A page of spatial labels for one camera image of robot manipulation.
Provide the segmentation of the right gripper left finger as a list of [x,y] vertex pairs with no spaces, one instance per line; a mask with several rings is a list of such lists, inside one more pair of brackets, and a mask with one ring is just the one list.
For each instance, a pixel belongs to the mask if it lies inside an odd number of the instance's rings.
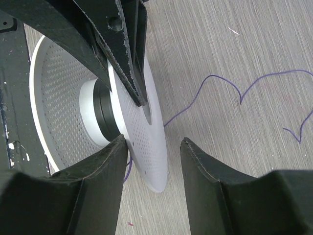
[[3,235],[113,235],[128,158],[123,135],[50,177],[0,173]]

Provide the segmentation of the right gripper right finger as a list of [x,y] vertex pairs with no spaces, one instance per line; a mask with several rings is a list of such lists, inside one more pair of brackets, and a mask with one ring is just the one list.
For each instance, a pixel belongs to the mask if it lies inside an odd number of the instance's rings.
[[191,234],[312,234],[312,171],[274,170],[255,178],[189,138],[181,142],[180,156]]

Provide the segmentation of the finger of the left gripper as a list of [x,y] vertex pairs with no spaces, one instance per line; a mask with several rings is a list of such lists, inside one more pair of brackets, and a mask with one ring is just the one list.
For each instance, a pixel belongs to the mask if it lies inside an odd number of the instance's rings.
[[137,106],[147,104],[143,66],[147,11],[142,0],[77,0],[98,45]]
[[110,88],[107,58],[91,23],[72,0],[2,0],[0,9],[66,50]]

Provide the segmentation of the white plastic cable spool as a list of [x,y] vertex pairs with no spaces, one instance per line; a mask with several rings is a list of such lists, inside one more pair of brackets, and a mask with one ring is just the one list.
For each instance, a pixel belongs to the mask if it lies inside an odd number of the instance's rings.
[[29,88],[36,130],[54,171],[63,170],[123,135],[130,157],[155,192],[167,184],[168,161],[161,109],[148,61],[148,102],[137,106],[109,66],[111,88],[46,36],[31,59]]

